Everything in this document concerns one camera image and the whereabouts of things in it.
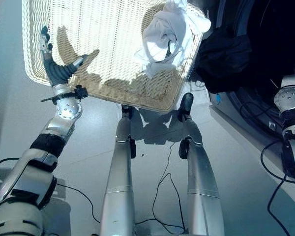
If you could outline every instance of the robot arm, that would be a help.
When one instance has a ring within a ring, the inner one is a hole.
[[[283,119],[283,169],[289,177],[295,178],[295,75],[283,78],[274,103]]]
[[[80,100],[88,95],[85,88],[76,86],[72,91],[68,84],[68,79],[88,56],[83,55],[66,66],[57,65],[52,58],[49,38],[47,27],[44,27],[40,48],[55,96],[43,101],[52,100],[56,113],[0,187],[0,235],[12,232],[19,235],[42,234],[39,210],[49,202],[54,191],[57,180],[52,172],[74,130],[75,121],[82,114]]]

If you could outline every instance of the white cloth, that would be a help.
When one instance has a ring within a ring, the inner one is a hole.
[[[152,78],[158,71],[171,70],[185,62],[193,35],[207,32],[211,21],[186,12],[187,0],[167,0],[143,32],[143,48],[135,53],[143,72]]]

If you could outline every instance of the laundry basket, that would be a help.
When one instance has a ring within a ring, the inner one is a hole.
[[[202,38],[194,35],[188,60],[149,79],[134,61],[142,47],[143,30],[165,0],[23,0],[22,26],[26,73],[35,82],[50,85],[39,49],[47,26],[57,64],[89,54],[88,61],[69,83],[87,88],[90,96],[149,110],[168,112],[192,69]],[[187,12],[203,15],[188,4]]]

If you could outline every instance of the black cloth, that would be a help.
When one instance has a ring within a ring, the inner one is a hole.
[[[247,35],[235,37],[231,30],[218,28],[202,41],[196,72],[211,93],[237,90],[243,85],[242,71],[249,64],[250,53]]]

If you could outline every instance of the floor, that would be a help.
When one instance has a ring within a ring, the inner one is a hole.
[[[266,205],[276,183],[260,165],[210,115],[207,92],[201,84],[185,84],[182,94],[195,96],[192,117],[198,125],[210,158],[221,195],[227,236],[285,235],[268,215]],[[51,102],[40,100],[52,95],[49,87],[32,82],[25,73],[21,1],[0,1],[0,159],[20,157],[53,117]],[[82,101],[83,114],[59,157],[54,171],[59,183],[83,191],[94,204],[100,219],[120,105],[96,98]],[[180,193],[185,223],[187,206],[187,162],[178,156],[181,126],[175,112],[161,115],[137,110],[133,133],[137,157],[132,160],[132,178],[136,222],[152,217],[152,202],[159,178],[166,166],[172,144],[168,171]],[[2,176],[13,166],[0,166]],[[46,232],[61,236],[89,236],[99,233],[100,226],[91,216],[89,202],[79,193],[57,186],[50,204],[43,210]],[[180,225],[176,193],[170,181],[161,186],[155,204],[156,215],[163,221]],[[295,235],[295,203],[279,190],[273,212]],[[138,235],[165,235],[157,222],[137,226]]]

